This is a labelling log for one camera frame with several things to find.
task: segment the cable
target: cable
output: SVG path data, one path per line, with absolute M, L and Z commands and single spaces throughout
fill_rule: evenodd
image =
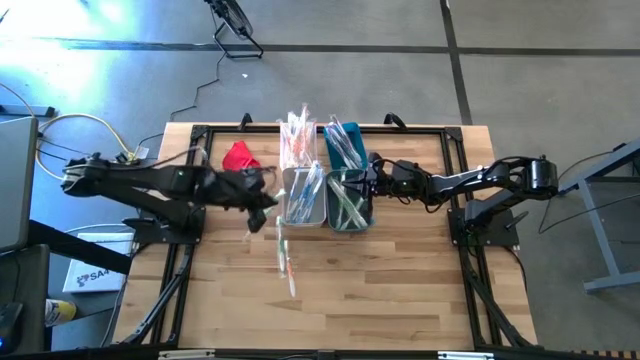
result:
M 11 302 L 15 302 L 16 295 L 18 294 L 18 284 L 20 283 L 20 272 L 22 271 L 22 266 L 20 266 L 20 261 L 18 261 L 16 254 L 11 254 L 9 256 L 11 256 L 13 261 L 16 263 L 16 283 L 13 286 L 13 298 L 11 299 Z
M 612 152 L 613 152 L 613 151 L 605 151 L 605 152 L 601 152 L 601 153 L 598 153 L 598 154 L 595 154 L 595 155 L 587 156 L 586 158 L 583 158 L 583 159 L 580 159 L 580 160 L 578 160 L 578 161 L 574 162 L 574 163 L 573 163 L 573 164 L 571 164 L 568 168 L 566 168 L 566 169 L 562 172 L 562 174 L 560 174 L 560 176 L 558 176 L 558 182 L 560 182 L 560 179 L 562 179 L 562 177 L 563 177 L 564 175 L 566 175 L 566 174 L 567 174 L 571 169 L 573 169 L 574 167 L 576 167 L 576 166 L 578 166 L 578 165 L 582 164 L 583 162 L 585 162 L 585 161 L 587 161 L 587 160 L 591 160 L 591 159 L 597 158 L 597 157 L 602 156 L 602 155 L 611 154 Z M 547 219 L 547 213 L 549 212 L 549 207 L 551 207 L 551 200 L 548 200 L 548 201 L 547 201 L 547 206 L 546 206 L 546 207 L 545 207 L 545 209 L 544 209 L 544 214 L 542 215 L 542 220 L 540 220 L 540 225 L 538 225 L 538 234 L 542 234 L 542 232 L 541 232 L 541 231 L 542 231 L 542 225 L 544 224 L 544 221 Z
M 157 138 L 158 136 L 162 136 L 162 135 L 164 135 L 164 132 L 161 132 L 161 133 L 155 134 L 155 135 L 151 135 L 151 136 L 147 136 L 146 138 L 140 140 L 140 142 L 138 143 L 137 147 L 140 147 L 147 140 L 151 140 L 153 138 Z
M 213 19 L 213 25 L 214 25 L 214 31 L 215 29 L 218 28 L 218 23 L 216 22 L 216 18 L 215 15 L 213 13 L 213 9 L 211 9 L 211 18 Z M 227 53 L 226 52 L 222 52 L 222 55 L 220 56 L 220 58 L 218 59 L 218 62 L 216 63 L 216 78 L 212 81 L 209 81 L 208 83 L 202 84 L 200 86 L 198 86 L 196 88 L 196 94 L 193 97 L 193 104 L 191 106 L 188 106 L 186 108 L 182 108 L 180 110 L 176 110 L 174 112 L 171 113 L 171 115 L 169 115 L 169 121 L 173 122 L 175 116 L 181 112 L 187 111 L 187 110 L 191 110 L 191 109 L 197 109 L 198 105 L 196 105 L 196 101 L 198 100 L 198 93 L 200 92 L 200 89 L 207 87 L 209 85 L 215 84 L 218 81 L 220 81 L 220 63 L 222 62 L 222 60 L 224 60 L 224 58 L 226 57 Z
M 522 260 L 520 260 L 520 256 L 518 256 L 518 254 L 516 254 L 516 252 L 509 246 L 504 246 L 504 249 L 510 252 L 511 255 L 513 255 L 513 257 L 518 262 L 518 265 L 520 265 L 520 272 L 522 273 L 522 282 L 524 283 L 524 291 L 529 292 L 529 287 L 527 286 L 527 273 L 524 270 L 524 265 L 522 264 Z
M 89 153 L 87 153 L 87 152 L 80 151 L 80 150 L 76 150 L 76 149 L 72 149 L 72 148 L 70 148 L 70 147 L 66 147 L 66 146 L 62 146 L 62 145 L 58 145 L 58 144 L 56 144 L 56 143 L 54 143 L 54 142 L 51 142 L 51 141 L 49 141 L 49 140 L 47 140 L 47 139 L 44 139 L 44 138 L 40 138 L 40 139 L 38 139 L 38 140 L 40 140 L 40 141 L 42 141 L 42 142 L 46 142 L 47 144 L 52 145 L 52 146 L 55 146 L 55 147 L 59 147 L 59 148 L 61 148 L 61 149 L 65 149 L 65 150 L 73 151 L 73 152 L 75 152 L 75 153 L 82 154 L 82 155 L 86 155 L 86 156 L 91 156 L 91 154 L 89 154 Z
M 56 158 L 56 159 L 59 159 L 59 160 L 65 161 L 65 162 L 66 162 L 66 161 L 69 161 L 68 159 L 65 159 L 65 158 L 63 158 L 63 157 L 60 157 L 60 156 L 58 156 L 58 155 L 50 154 L 50 153 L 48 153 L 48 152 L 46 152 L 46 151 L 44 151 L 44 150 L 40 150 L 40 149 L 36 149 L 36 150 L 37 150 L 39 153 L 45 154 L 45 155 L 47 155 L 47 156 L 51 156 L 52 158 Z
M 43 134 L 44 136 L 44 132 L 51 126 L 53 125 L 53 123 L 63 120 L 63 119 L 68 119 L 68 118 L 72 118 L 72 117 L 84 117 L 87 119 L 91 119 L 91 120 L 95 120 L 99 123 L 101 123 L 102 125 L 104 125 L 110 132 L 111 134 L 116 138 L 116 140 L 118 141 L 118 143 L 120 144 L 120 146 L 122 147 L 122 149 L 124 150 L 124 152 L 127 155 L 127 158 L 129 160 L 133 160 L 135 158 L 135 153 L 131 152 L 127 146 L 124 144 L 124 142 L 122 141 L 122 138 L 120 138 L 120 135 L 118 135 L 118 133 L 113 129 L 113 127 L 111 127 L 111 125 L 109 125 L 109 123 L 97 116 L 93 116 L 93 115 L 89 115 L 89 114 L 65 114 L 65 115 L 60 115 L 57 117 L 54 117 L 53 119 L 45 122 L 44 124 L 40 125 L 38 127 L 38 130 Z M 51 177 L 53 177 L 54 179 L 58 179 L 60 181 L 62 181 L 62 177 L 54 174 L 53 172 L 51 172 L 51 170 L 47 169 L 44 164 L 42 164 L 42 161 L 40 160 L 40 154 L 36 153 L 36 163 L 42 168 L 42 170 L 44 170 L 44 172 L 46 172 L 47 174 L 51 175 Z
M 77 227 L 77 228 L 73 228 L 73 229 L 65 231 L 64 233 L 65 234 L 69 234 L 69 233 L 80 231 L 80 230 L 95 229 L 95 228 L 101 228 L 101 227 L 116 227 L 116 226 L 126 226 L 127 228 L 129 227 L 129 226 L 125 225 L 125 224 L 118 224 L 118 223 L 116 223 L 116 224 L 94 224 L 94 225 L 86 225 L 86 226 L 80 226 L 80 227 Z
M 41 133 L 44 134 L 44 132 L 51 126 L 53 125 L 53 123 L 63 120 L 63 119 L 68 119 L 68 118 L 73 118 L 73 117 L 83 117 L 83 118 L 87 118 L 87 119 L 91 119 L 91 120 L 95 120 L 99 123 L 101 123 L 102 125 L 104 125 L 110 132 L 111 134 L 116 138 L 116 141 L 118 141 L 118 144 L 120 144 L 120 147 L 122 147 L 122 150 L 124 150 L 124 152 L 128 155 L 128 156 L 132 156 L 133 152 L 131 152 L 129 150 L 129 148 L 127 148 L 127 146 L 124 144 L 124 142 L 122 141 L 122 138 L 120 138 L 120 135 L 118 135 L 118 133 L 113 129 L 113 127 L 111 127 L 111 125 L 106 121 L 103 120 L 97 116 L 93 116 L 93 115 L 89 115 L 89 114 L 82 114 L 82 113 L 77 113 L 77 114 L 65 114 L 65 115 L 60 115 L 60 116 L 56 116 L 53 119 L 45 122 L 44 124 L 40 125 L 38 127 L 38 129 L 40 130 Z
M 601 208 L 603 208 L 603 207 L 607 207 L 607 206 L 610 206 L 610 205 L 613 205 L 613 204 L 617 204 L 617 203 L 619 203 L 619 202 L 626 201 L 626 200 L 633 199 L 633 198 L 637 198 L 637 197 L 640 197 L 640 193 L 633 194 L 633 195 L 629 195 L 629 196 L 625 196 L 625 197 L 620 198 L 620 199 L 618 199 L 618 200 L 614 200 L 614 201 L 612 201 L 612 202 L 608 202 L 608 203 L 606 203 L 606 204 L 603 204 L 603 205 L 600 205 L 600 206 L 596 206 L 596 207 L 594 207 L 594 208 L 587 209 L 587 210 L 585 210 L 585 211 L 581 211 L 581 212 L 579 212 L 579 213 L 577 213 L 577 214 L 575 214 L 575 215 L 571 215 L 571 216 L 569 216 L 569 217 L 567 217 L 567 218 L 564 218 L 564 219 L 562 219 L 562 220 L 560 220 L 560 221 L 556 221 L 555 223 L 553 223 L 553 224 L 551 224 L 551 225 L 547 226 L 546 228 L 544 228 L 542 231 L 538 231 L 538 234 L 544 234 L 547 230 L 549 230 L 549 229 L 551 229 L 551 228 L 555 227 L 556 225 L 560 225 L 560 224 L 562 224 L 562 223 L 563 223 L 563 222 L 565 222 L 565 221 L 569 221 L 569 220 L 571 220 L 571 219 L 573 219 L 573 218 L 576 218 L 576 217 L 578 217 L 578 216 L 580 216 L 580 215 L 586 214 L 586 213 L 591 212 L 591 211 L 593 211 L 593 210 L 598 210 L 598 209 L 601 209 Z
M 205 161 L 207 162 L 207 164 L 209 163 L 209 155 L 207 154 L 207 151 L 202 147 L 202 146 L 193 146 L 190 147 L 189 149 L 178 153 L 177 155 L 174 155 L 168 159 L 159 161 L 157 163 L 153 163 L 150 165 L 145 165 L 145 166 L 132 166 L 132 167 L 128 167 L 128 168 L 116 168 L 116 169 L 111 169 L 111 171 L 137 171 L 137 170 L 145 170 L 145 169 L 153 169 L 154 167 L 157 167 L 158 165 L 162 165 L 165 163 L 168 163 L 170 161 L 173 161 L 177 158 L 179 158 L 180 156 L 183 156 L 184 154 L 187 154 L 189 152 L 192 152 L 194 150 L 200 150 L 202 152 L 202 156 L 204 157 Z M 68 170 L 73 170 L 73 169 L 82 169 L 82 168 L 90 168 L 90 167 L 95 167 L 92 165 L 87 165 L 87 164 L 83 164 L 83 165 L 75 165 L 75 166 L 69 166 L 65 168 L 65 172 Z
M 122 281 L 122 286 L 120 286 L 120 290 L 118 291 L 118 295 L 116 296 L 116 301 L 113 304 L 113 311 L 111 312 L 111 317 L 109 318 L 109 323 L 107 324 L 107 330 L 104 333 L 102 341 L 100 341 L 100 347 L 104 347 L 104 345 L 107 343 L 107 338 L 109 337 L 111 329 L 113 328 L 116 314 L 118 313 L 118 307 L 120 306 L 120 301 L 122 300 L 122 295 L 124 294 L 124 288 L 127 283 L 127 278 L 128 276 L 125 276 L 124 280 Z
M 424 197 L 424 202 L 425 204 L 429 203 L 429 196 L 428 193 L 426 191 L 426 189 L 428 188 L 428 184 L 429 181 L 431 180 L 431 176 L 432 174 L 429 173 L 428 171 L 422 170 L 424 171 L 424 173 L 422 171 L 419 171 L 415 168 L 408 168 L 404 165 L 400 165 L 397 162 L 393 161 L 393 160 L 389 160 L 389 159 L 377 159 L 374 162 L 371 163 L 371 167 L 373 168 L 373 171 L 376 173 L 377 176 L 380 176 L 380 173 L 378 172 L 378 168 L 375 166 L 378 163 L 382 163 L 382 167 L 384 167 L 384 163 L 389 163 L 392 164 L 394 166 L 399 167 L 400 169 L 407 171 L 407 172 L 411 172 L 414 174 L 414 176 L 417 179 L 424 179 L 425 181 L 419 181 L 418 182 L 418 194 L 420 194 L 420 197 Z M 403 205 L 409 205 L 411 204 L 411 199 L 409 197 L 403 197 L 403 196 L 398 196 L 396 194 L 393 193 L 393 191 L 391 190 L 391 185 L 389 185 L 388 189 L 387 189 L 387 193 L 389 193 L 389 195 L 391 196 L 395 196 L 396 199 L 398 199 L 398 201 L 400 201 L 400 203 L 402 203 Z M 427 210 L 428 213 L 432 214 L 436 211 L 438 211 L 440 209 L 440 207 L 442 206 L 442 204 L 444 203 L 444 201 L 440 204 L 438 204 L 438 206 L 436 207 L 435 210 L 430 210 L 429 207 L 427 205 L 425 205 L 425 209 Z
M 22 98 L 22 96 L 18 95 L 17 92 L 11 90 L 11 88 L 9 88 L 7 85 L 5 85 L 3 83 L 0 83 L 0 86 L 2 86 L 3 88 L 7 89 L 7 91 L 9 91 L 13 95 L 15 95 L 18 98 L 18 100 L 22 101 L 24 106 L 27 108 L 27 111 L 29 111 L 29 114 L 31 115 L 31 117 L 34 118 L 34 119 L 36 118 L 36 114 L 33 112 L 33 109 L 31 109 L 31 106 L 29 106 L 29 104 L 27 104 L 27 102 L 25 101 L 25 99 Z
M 140 140 L 140 142 L 138 143 L 138 145 L 136 146 L 136 149 L 133 151 L 134 154 L 134 158 L 138 157 L 138 151 L 140 151 L 140 147 L 142 146 L 142 144 L 147 141 L 147 140 L 151 140 L 153 138 L 157 138 L 158 136 L 162 136 L 164 135 L 164 132 L 161 132 L 160 134 L 155 134 L 155 135 L 151 135 L 151 136 L 147 136 L 146 138 Z
M 22 96 L 18 95 L 18 93 L 16 93 L 15 91 L 11 90 L 11 88 L 9 88 L 7 85 L 5 85 L 3 83 L 0 83 L 0 86 L 2 86 L 3 88 L 7 89 L 10 93 L 15 95 L 24 104 L 24 106 L 27 108 L 27 110 L 29 111 L 29 114 L 31 114 L 31 117 L 34 118 L 34 119 L 37 119 L 36 118 L 36 114 L 33 112 L 33 109 L 31 109 L 31 106 L 29 106 L 29 104 L 22 98 Z M 36 150 L 40 150 L 40 147 L 38 145 L 36 145 Z M 47 169 L 42 164 L 42 161 L 40 160 L 40 152 L 39 151 L 36 151 L 36 163 L 42 168 L 42 170 L 44 170 L 44 172 L 46 172 L 47 174 L 51 175 L 53 178 L 58 179 L 58 180 L 62 180 L 62 178 L 60 176 L 52 173 L 51 171 L 49 171 L 49 169 Z

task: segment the silver container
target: silver container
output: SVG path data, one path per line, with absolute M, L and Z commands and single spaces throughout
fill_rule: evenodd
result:
M 320 227 L 324 223 L 327 218 L 327 183 L 326 178 L 322 179 L 322 185 L 320 185 L 320 189 L 318 190 L 318 194 L 316 194 L 316 198 L 313 202 L 313 208 L 311 209 L 311 216 L 309 217 L 309 221 L 300 224 L 291 224 L 287 221 L 286 214 L 287 208 L 289 207 L 289 197 L 291 196 L 291 189 L 293 188 L 293 182 L 296 178 L 296 171 L 299 172 L 298 175 L 298 185 L 296 186 L 294 197 L 299 195 L 302 191 L 302 187 L 304 182 L 307 180 L 307 175 L 309 175 L 310 168 L 308 167 L 300 167 L 300 168 L 287 168 L 282 171 L 282 181 L 284 183 L 284 190 L 287 192 L 284 195 L 284 199 L 282 201 L 283 208 L 283 220 L 284 224 L 287 226 L 295 226 L 295 227 Z

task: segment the red cloth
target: red cloth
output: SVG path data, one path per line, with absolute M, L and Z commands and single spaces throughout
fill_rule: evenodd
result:
M 222 159 L 222 168 L 225 170 L 238 171 L 251 167 L 260 167 L 260 163 L 253 158 L 244 141 L 233 143 L 231 150 Z

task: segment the floor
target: floor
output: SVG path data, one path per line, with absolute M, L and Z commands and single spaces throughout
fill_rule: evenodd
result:
M 220 81 L 198 92 L 216 77 L 220 56 L 199 0 L 16 1 L 0 23 L 0 79 L 31 104 L 108 119 L 130 146 L 161 132 L 194 98 L 197 106 L 174 121 L 237 122 L 250 112 L 272 122 L 303 101 L 318 119 L 380 122 L 392 111 L 407 123 L 488 125 L 497 157 L 546 154 L 561 170 L 640 133 L 635 0 L 239 3 L 270 51 L 262 61 L 223 61 Z M 99 124 L 80 119 L 57 124 L 50 136 L 108 156 L 121 150 Z M 148 145 L 155 151 L 159 142 Z M 58 172 L 63 165 L 44 161 Z M 105 199 L 67 197 L 40 169 L 33 192 L 32 218 L 59 229 L 135 216 Z M 545 224 L 580 204 L 554 200 Z M 638 205 L 629 201 L 624 211 Z M 540 344 L 640 348 L 640 287 L 586 295 L 582 282 L 606 274 L 589 222 L 579 217 L 538 235 L 544 206 L 517 208 L 530 212 L 518 231 Z M 638 248 L 619 249 L 626 269 L 640 266 L 629 256 Z M 55 328 L 53 347 L 96 346 L 115 294 L 62 294 L 67 264 L 53 257 L 51 296 L 75 301 L 87 317 Z

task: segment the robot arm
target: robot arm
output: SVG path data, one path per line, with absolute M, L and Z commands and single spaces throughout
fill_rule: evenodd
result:
M 387 162 L 393 164 L 391 175 L 383 170 Z M 421 169 L 418 164 L 406 160 L 390 161 L 371 153 L 364 175 L 344 185 L 361 192 L 369 200 L 375 196 L 419 200 L 430 213 L 453 196 L 491 187 L 503 188 L 486 200 L 467 203 L 465 222 L 468 226 L 482 226 L 488 224 L 494 215 L 524 200 L 547 200 L 555 196 L 558 178 L 555 164 L 544 156 L 539 159 L 504 158 L 488 167 L 453 176 L 440 176 Z
M 175 229 L 192 227 L 194 207 L 246 209 L 249 229 L 257 232 L 266 221 L 262 210 L 277 204 L 262 192 L 264 172 L 265 169 L 215 171 L 208 166 L 192 165 L 162 168 L 123 165 L 101 159 L 96 153 L 69 162 L 64 169 L 62 189 L 71 196 L 101 195 L 145 210 Z M 156 190 L 169 200 L 147 194 L 148 190 Z

